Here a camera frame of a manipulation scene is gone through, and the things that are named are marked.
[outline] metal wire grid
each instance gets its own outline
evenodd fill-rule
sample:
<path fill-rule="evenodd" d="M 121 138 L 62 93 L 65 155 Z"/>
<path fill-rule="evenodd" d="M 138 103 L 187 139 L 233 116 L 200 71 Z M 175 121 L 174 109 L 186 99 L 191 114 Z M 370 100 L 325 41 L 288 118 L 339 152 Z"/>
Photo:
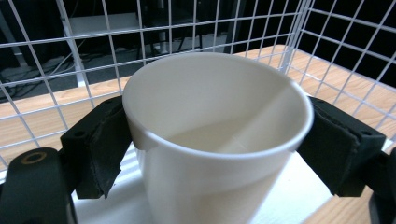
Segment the metal wire grid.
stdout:
<path fill-rule="evenodd" d="M 395 122 L 395 120 L 396 120 L 395 104 L 393 104 L 393 106 L 389 110 L 384 110 L 383 108 L 373 105 L 367 101 L 367 99 L 372 95 L 373 89 L 375 89 L 375 87 L 377 87 L 377 86 L 385 87 L 385 88 L 388 88 L 389 90 L 391 90 L 393 93 L 395 92 L 395 90 L 393 88 L 389 88 L 389 87 L 382 85 L 379 82 L 379 80 L 385 74 L 385 71 L 387 69 L 389 69 L 390 65 L 395 64 L 396 53 L 393 53 L 392 57 L 388 57 L 386 55 L 381 55 L 381 54 L 378 54 L 376 52 L 372 52 L 369 50 L 370 45 L 379 30 L 386 31 L 386 32 L 389 32 L 392 34 L 396 34 L 396 29 L 394 27 L 388 27 L 383 24 L 384 20 L 388 17 L 389 13 L 393 10 L 395 1 L 393 1 L 391 3 L 391 5 L 389 6 L 389 9 L 388 9 L 387 13 L 384 15 L 382 21 L 380 23 L 373 23 L 370 21 L 363 21 L 363 20 L 357 19 L 357 15 L 359 14 L 361 5 L 364 2 L 363 0 L 361 1 L 361 4 L 358 7 L 358 9 L 355 12 L 355 15 L 353 17 L 348 17 L 345 15 L 339 15 L 339 14 L 333 13 L 332 10 L 334 9 L 335 4 L 337 4 L 337 1 L 333 2 L 331 10 L 324 11 L 324 10 L 315 8 L 315 0 L 300 1 L 298 3 L 298 6 L 295 8 L 295 10 L 293 12 L 287 11 L 288 6 L 290 5 L 290 1 L 286 0 L 282 13 L 275 13 L 273 11 L 274 0 L 271 1 L 268 11 L 266 11 L 266 12 L 262 12 L 261 9 L 258 8 L 259 0 L 256 0 L 252 15 L 251 16 L 242 16 L 240 13 L 240 6 L 242 6 L 243 1 L 237 0 L 236 5 L 235 5 L 235 13 L 229 19 L 220 19 L 219 18 L 219 8 L 220 8 L 221 1 L 218 0 L 217 8 L 216 8 L 216 18 L 211 21 L 196 22 L 198 2 L 197 2 L 197 0 L 194 0 L 193 23 L 183 23 L 180 25 L 174 25 L 174 24 L 172 24 L 172 18 L 169 17 L 169 25 L 164 26 L 164 27 L 147 28 L 147 27 L 144 27 L 142 24 L 142 20 L 141 20 L 142 8 L 140 7 L 140 1 L 137 0 L 136 13 L 138 15 L 138 27 L 136 27 L 135 29 L 130 29 L 130 30 L 114 31 L 110 27 L 110 21 L 109 21 L 107 9 L 106 9 L 106 1 L 102 0 L 102 7 L 104 10 L 104 16 L 105 16 L 105 20 L 106 20 L 106 30 L 105 31 L 97 32 L 95 34 L 88 34 L 88 35 L 76 35 L 76 34 L 73 34 L 73 30 L 70 29 L 70 33 L 67 34 L 67 36 L 65 36 L 65 37 L 56 37 L 56 38 L 51 38 L 51 39 L 38 39 L 38 40 L 31 40 L 29 38 L 29 35 L 26 33 L 26 30 L 24 28 L 24 24 L 21 21 L 19 12 L 14 5 L 14 2 L 12 0 L 8 0 L 8 2 L 12 9 L 12 12 L 15 16 L 15 19 L 18 22 L 18 25 L 21 29 L 21 32 L 23 34 L 25 41 L 2 43 L 2 44 L 0 44 L 0 48 L 15 48 L 15 47 L 27 46 L 35 60 L 35 65 L 39 71 L 40 76 L 36 77 L 34 79 L 18 80 L 18 81 L 8 82 L 8 83 L 0 82 L 0 89 L 3 92 L 3 94 L 7 97 L 7 100 L 8 100 L 8 103 L 5 103 L 5 104 L 9 104 L 10 108 L 12 108 L 12 110 L 13 110 L 13 113 L 11 113 L 11 114 L 0 112 L 0 114 L 1 114 L 0 115 L 0 124 L 2 124 L 2 126 L 3 126 L 4 123 L 13 122 L 14 120 L 17 119 L 23 125 L 25 131 L 28 132 L 27 138 L 25 138 L 23 140 L 16 140 L 13 142 L 12 141 L 11 142 L 4 141 L 5 143 L 0 146 L 0 162 L 3 164 L 3 168 L 2 168 L 3 171 L 5 171 L 7 169 L 8 163 L 12 158 L 4 159 L 4 154 L 2 154 L 2 152 L 6 152 L 6 151 L 10 151 L 10 150 L 17 150 L 15 148 L 21 148 L 21 147 L 26 147 L 26 150 L 31 149 L 29 147 L 44 147 L 46 144 L 45 143 L 43 144 L 43 142 L 45 142 L 46 139 L 59 138 L 59 136 L 62 133 L 64 133 L 71 127 L 72 124 L 70 124 L 70 122 L 67 122 L 67 120 L 65 118 L 66 115 L 63 112 L 64 107 L 67 107 L 70 105 L 78 105 L 81 103 L 88 103 L 90 105 L 90 109 L 92 109 L 100 101 L 103 101 L 105 98 L 122 94 L 122 88 L 123 88 L 124 82 L 123 82 L 122 77 L 120 77 L 120 69 L 123 66 L 130 65 L 130 64 L 137 64 L 137 63 L 142 63 L 143 65 L 145 65 L 152 60 L 157 60 L 162 57 L 166 57 L 170 54 L 187 53 L 187 52 L 191 52 L 191 51 L 217 51 L 218 49 L 229 48 L 229 49 L 231 49 L 230 52 L 233 52 L 233 48 L 236 45 L 240 45 L 240 44 L 247 45 L 246 53 L 245 53 L 245 56 L 247 57 L 248 50 L 250 49 L 250 45 L 254 42 L 260 42 L 260 47 L 258 49 L 258 53 L 254 58 L 255 60 L 257 60 L 257 61 L 267 60 L 266 62 L 268 64 L 271 64 L 272 66 L 278 68 L 281 72 L 288 74 L 288 75 L 291 74 L 292 70 L 297 71 L 298 73 L 301 74 L 301 78 L 299 80 L 299 83 L 301 85 L 304 85 L 304 80 L 306 77 L 313 77 L 309 73 L 309 65 L 314 60 L 317 60 L 317 58 L 314 56 L 314 54 L 315 54 L 315 51 L 317 50 L 318 43 L 323 40 L 331 41 L 334 44 L 338 45 L 338 49 L 337 49 L 336 53 L 334 54 L 334 58 L 341 47 L 347 47 L 347 48 L 351 48 L 351 49 L 361 52 L 361 57 L 365 54 L 369 54 L 369 55 L 372 55 L 376 58 L 379 58 L 379 59 L 387 62 L 387 65 L 383 68 L 383 71 L 379 75 L 378 79 L 375 80 L 374 84 L 368 88 L 366 94 L 363 97 L 357 97 L 357 96 L 347 92 L 346 86 L 347 86 L 347 83 L 350 81 L 350 79 L 352 79 L 353 76 L 356 75 L 355 70 L 361 63 L 361 58 L 356 63 L 354 69 L 352 69 L 350 71 L 344 85 L 341 88 L 337 88 L 337 87 L 326 82 L 326 76 L 329 74 L 331 67 L 334 65 L 334 58 L 332 58 L 326 72 L 323 74 L 323 78 L 318 79 L 317 77 L 315 77 L 315 79 L 318 81 L 317 89 L 314 92 L 309 92 L 309 93 L 311 93 L 315 96 L 318 96 L 320 94 L 320 92 L 325 89 L 325 87 L 331 88 L 337 92 L 337 95 L 332 102 L 335 105 L 336 105 L 337 101 L 340 99 L 340 96 L 342 94 L 347 94 L 348 96 L 350 96 L 360 102 L 359 106 L 352 113 L 353 115 L 356 115 L 360 111 L 360 108 L 363 105 L 370 106 L 372 109 L 374 109 L 375 111 L 378 111 L 382 115 L 382 119 L 375 125 L 375 127 L 377 129 L 381 128 L 381 125 L 384 123 L 385 120 L 392 120 L 393 122 Z M 58 4 L 60 6 L 60 13 L 61 13 L 61 15 L 63 15 L 62 20 L 64 20 L 64 24 L 68 27 L 71 27 L 70 19 L 67 16 L 65 16 L 65 15 L 67 15 L 67 12 L 64 8 L 63 1 L 59 0 Z M 169 15 L 171 15 L 171 13 L 172 13 L 171 10 L 172 9 L 169 7 Z M 327 17 L 326 23 L 323 26 L 323 29 L 319 34 L 313 33 L 306 29 L 307 22 L 309 21 L 310 16 L 313 13 L 323 14 Z M 283 20 L 287 17 L 292 17 L 291 27 L 290 27 L 288 33 L 281 33 L 280 32 L 281 26 L 284 24 Z M 333 39 L 331 37 L 324 35 L 323 31 L 325 30 L 326 24 L 330 18 L 337 18 L 340 20 L 349 21 L 349 26 L 341 40 Z M 258 19 L 267 19 L 265 22 L 265 27 L 263 29 L 262 36 L 260 36 L 258 38 L 252 38 L 253 26 L 254 26 L 255 20 L 258 20 Z M 269 22 L 269 20 L 273 20 L 273 19 L 280 20 L 280 23 L 278 25 L 276 34 L 269 35 L 267 33 L 268 22 Z M 251 21 L 251 24 L 250 24 L 250 29 L 249 29 L 249 33 L 248 33 L 248 39 L 237 41 L 236 35 L 238 32 L 238 25 L 241 21 Z M 217 34 L 219 25 L 221 23 L 228 23 L 228 24 L 231 24 L 230 27 L 233 27 L 232 30 L 229 29 L 229 33 L 232 32 L 231 41 L 229 43 L 220 43 L 217 35 L 213 35 L 213 41 L 211 41 L 211 44 L 207 44 L 206 46 L 203 46 L 201 49 L 197 49 L 195 47 L 195 37 L 196 37 L 197 26 L 213 24 L 214 25 L 213 33 Z M 359 23 L 362 25 L 367 25 L 367 26 L 371 26 L 371 27 L 375 28 L 375 33 L 373 34 L 372 39 L 370 40 L 369 44 L 364 49 L 356 47 L 356 46 L 352 46 L 345 42 L 345 38 L 350 30 L 350 27 L 354 23 Z M 176 28 L 182 28 L 182 27 L 192 27 L 191 50 L 187 50 L 184 52 L 173 52 L 174 42 L 172 41 L 172 30 L 176 29 Z M 169 41 L 166 44 L 169 54 L 160 55 L 160 56 L 156 56 L 156 57 L 150 57 L 149 53 L 146 51 L 146 48 L 145 48 L 145 45 L 147 43 L 145 43 L 144 33 L 150 32 L 150 31 L 160 31 L 163 29 L 167 29 L 169 31 L 168 32 L 168 40 Z M 140 46 L 143 46 L 141 48 L 141 52 L 142 52 L 141 59 L 131 59 L 127 62 L 122 62 L 122 63 L 118 62 L 117 52 L 116 52 L 116 49 L 115 49 L 114 43 L 113 43 L 113 36 L 114 35 L 125 35 L 125 34 L 139 34 L 140 35 L 140 41 L 141 41 Z M 296 49 L 299 48 L 299 44 L 302 40 L 303 34 L 313 35 L 318 38 L 318 41 L 315 43 L 314 51 L 313 51 L 312 55 L 310 55 L 310 57 L 309 57 L 309 62 L 306 64 L 305 68 L 302 69 L 301 67 L 295 66 L 294 60 L 295 60 L 295 55 L 297 53 Z M 67 41 L 69 43 L 69 45 L 71 46 L 71 48 L 78 50 L 78 45 L 77 45 L 78 40 L 95 38 L 95 37 L 99 37 L 99 36 L 108 36 L 108 41 L 109 41 L 110 47 L 111 47 L 111 59 L 112 59 L 111 64 L 99 65 L 99 66 L 95 66 L 95 67 L 91 67 L 91 68 L 82 68 L 80 70 L 76 69 L 76 71 L 64 71 L 64 72 L 51 74 L 51 73 L 45 71 L 42 63 L 38 60 L 38 57 L 35 53 L 35 48 L 34 48 L 35 45 L 48 44 L 48 43 L 53 43 L 53 42 L 62 42 L 62 41 Z M 286 44 L 279 40 L 282 37 L 286 37 Z M 263 46 L 266 46 L 265 44 L 267 42 L 272 43 L 272 46 L 273 46 L 272 50 L 270 53 L 268 53 L 268 52 L 263 53 Z M 284 46 L 280 48 L 278 46 L 278 44 L 284 44 Z M 59 99 L 56 96 L 56 92 L 51 88 L 51 85 L 50 85 L 50 81 L 55 78 L 77 76 L 78 74 L 81 74 L 81 73 L 85 74 L 85 73 L 89 73 L 89 72 L 95 72 L 95 71 L 106 70 L 106 69 L 114 69 L 115 74 L 116 74 L 115 78 L 117 80 L 117 88 L 112 91 L 107 91 L 105 93 L 100 93 L 100 94 L 94 94 L 94 93 L 92 93 L 94 91 L 94 89 L 92 88 L 92 85 L 90 85 L 91 83 L 89 83 L 86 76 L 82 76 L 83 82 L 85 84 L 84 87 L 82 87 L 82 88 L 85 89 L 87 96 L 83 97 L 82 99 L 77 99 L 77 100 L 75 99 L 73 101 L 65 103 L 65 102 L 59 102 Z M 15 85 L 23 85 L 23 84 L 28 84 L 28 83 L 37 82 L 37 81 L 44 82 L 45 87 L 48 90 L 48 95 L 50 96 L 50 99 L 51 99 L 50 104 L 46 105 L 46 106 L 42 106 L 42 107 L 37 107 L 35 109 L 24 108 L 23 110 L 21 110 L 20 107 L 18 106 L 18 102 L 14 101 L 12 99 L 12 97 L 10 96 L 9 92 L 7 91 L 7 87 L 12 87 Z M 35 133 L 32 130 L 31 125 L 29 125 L 29 123 L 26 121 L 26 118 L 28 116 L 40 116 L 41 113 L 43 113 L 45 111 L 49 111 L 49 110 L 56 111 L 54 116 L 59 116 L 60 119 L 58 120 L 58 122 L 62 123 L 62 129 L 60 129 L 56 132 L 52 132 L 52 133 L 44 133 L 44 134 Z"/>

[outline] white paper cup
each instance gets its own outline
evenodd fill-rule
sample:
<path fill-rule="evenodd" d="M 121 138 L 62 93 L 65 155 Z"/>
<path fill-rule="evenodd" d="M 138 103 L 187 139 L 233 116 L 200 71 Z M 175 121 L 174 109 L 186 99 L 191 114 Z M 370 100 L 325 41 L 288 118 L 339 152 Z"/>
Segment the white paper cup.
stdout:
<path fill-rule="evenodd" d="M 219 53 L 148 64 L 123 105 L 158 223 L 249 222 L 313 121 L 295 82 Z"/>

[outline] cup rim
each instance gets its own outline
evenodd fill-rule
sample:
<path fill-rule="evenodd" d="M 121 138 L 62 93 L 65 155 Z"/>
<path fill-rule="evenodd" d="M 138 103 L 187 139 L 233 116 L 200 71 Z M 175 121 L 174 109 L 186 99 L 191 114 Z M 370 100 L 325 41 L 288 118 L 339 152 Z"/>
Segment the cup rim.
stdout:
<path fill-rule="evenodd" d="M 229 58 L 235 61 L 238 61 L 240 63 L 251 63 L 253 66 L 259 66 L 262 69 L 267 69 L 267 70 L 272 70 L 272 72 L 276 73 L 278 77 L 283 78 L 285 81 L 288 81 L 290 83 L 290 86 L 297 92 L 299 97 L 301 98 L 304 108 L 305 108 L 305 118 L 304 118 L 304 125 L 302 128 L 300 128 L 299 132 L 295 134 L 291 139 L 288 141 L 275 146 L 275 147 L 270 147 L 266 148 L 260 151 L 254 151 L 254 152 L 247 152 L 247 153 L 218 153 L 218 152 L 209 152 L 209 151 L 202 151 L 199 149 L 194 149 L 190 147 L 183 147 L 180 146 L 176 143 L 173 143 L 171 141 L 168 141 L 159 135 L 153 133 L 150 131 L 148 128 L 146 128 L 135 116 L 133 111 L 130 108 L 130 102 L 126 100 L 124 97 L 125 95 L 128 94 L 129 89 L 132 87 L 133 79 L 134 76 L 142 76 L 140 74 L 144 74 L 146 70 L 149 70 L 153 66 L 158 66 L 161 65 L 162 63 L 170 63 L 172 61 L 178 61 L 180 58 L 181 59 L 186 59 L 186 57 L 220 57 L 220 58 Z M 147 137 L 151 138 L 152 140 L 159 142 L 167 147 L 173 148 L 174 150 L 177 150 L 181 153 L 189 154 L 189 155 L 194 155 L 194 156 L 199 156 L 199 157 L 206 157 L 206 158 L 212 158 L 212 159 L 251 159 L 251 158 L 256 158 L 256 157 L 262 157 L 262 156 L 268 156 L 271 154 L 276 154 L 281 151 L 288 150 L 292 146 L 300 143 L 304 137 L 308 134 L 309 130 L 311 129 L 311 126 L 313 124 L 314 120 L 314 109 L 312 106 L 311 101 L 309 100 L 307 94 L 305 91 L 293 80 L 291 80 L 289 77 L 287 77 L 285 74 L 280 73 L 278 70 L 275 68 L 264 64 L 260 62 L 256 62 L 254 60 L 237 56 L 237 55 L 232 55 L 232 54 L 225 54 L 225 53 L 216 53 L 216 52 L 189 52 L 189 53 L 181 53 L 181 54 L 175 54 L 175 55 L 170 55 L 164 58 L 161 58 L 160 60 L 157 60 L 155 62 L 149 63 L 142 68 L 140 68 L 138 71 L 136 71 L 128 80 L 127 84 L 124 87 L 124 90 L 122 92 L 122 104 L 123 108 L 126 113 L 127 119 L 129 119 L 134 126 L 138 127 L 140 131 L 144 134 L 147 135 Z"/>

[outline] wire mesh cage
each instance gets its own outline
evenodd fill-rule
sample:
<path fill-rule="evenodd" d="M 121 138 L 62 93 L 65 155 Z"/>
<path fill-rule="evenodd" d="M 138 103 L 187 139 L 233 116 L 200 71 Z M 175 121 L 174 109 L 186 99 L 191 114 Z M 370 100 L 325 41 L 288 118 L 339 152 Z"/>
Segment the wire mesh cage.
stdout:
<path fill-rule="evenodd" d="M 396 1 L 0 1 L 0 170 L 171 54 L 267 63 L 395 140 Z"/>

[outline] wooden table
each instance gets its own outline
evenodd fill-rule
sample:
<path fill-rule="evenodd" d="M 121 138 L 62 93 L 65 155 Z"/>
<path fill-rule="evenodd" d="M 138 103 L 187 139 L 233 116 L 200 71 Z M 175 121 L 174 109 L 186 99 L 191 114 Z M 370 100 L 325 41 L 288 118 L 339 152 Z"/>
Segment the wooden table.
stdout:
<path fill-rule="evenodd" d="M 262 50 L 251 50 L 248 53 L 238 53 L 252 59 L 259 58 L 262 63 L 269 63 L 278 68 L 282 59 L 284 46 L 274 46 Z M 290 62 L 287 75 L 301 84 L 304 90 L 318 98 L 334 103 L 350 72 L 342 67 L 332 65 L 309 54 L 296 50 Z M 120 79 L 121 89 L 125 86 L 128 77 Z M 338 101 L 334 104 L 349 114 L 354 113 L 360 105 L 357 98 L 363 99 L 365 94 L 372 88 L 374 81 L 359 75 L 349 78 L 344 91 Z M 92 84 L 90 91 L 93 99 L 90 99 L 86 87 L 75 88 L 67 91 L 55 92 L 53 97 L 49 94 L 31 97 L 15 101 L 15 106 L 23 114 L 23 120 L 37 137 L 37 142 L 42 147 L 61 148 L 59 137 L 65 132 L 66 126 L 73 126 L 78 120 L 92 110 L 93 105 L 98 105 L 105 99 L 120 95 L 120 86 L 117 80 Z M 384 115 L 378 110 L 390 111 L 396 104 L 396 90 L 386 85 L 377 84 L 365 99 L 369 105 L 362 105 L 361 109 L 354 115 L 357 119 L 375 128 Z M 31 135 L 26 131 L 21 119 L 18 117 L 12 104 L 0 104 L 0 147 L 24 141 L 13 147 L 7 147 L 0 151 L 0 155 L 10 162 L 25 150 L 36 148 L 35 142 L 31 141 Z M 388 138 L 394 138 L 396 121 L 393 119 L 383 120 L 378 128 Z M 306 223 L 370 223 L 368 212 L 368 200 L 371 190 L 366 189 L 360 198 L 338 198 L 333 197 L 318 209 Z"/>

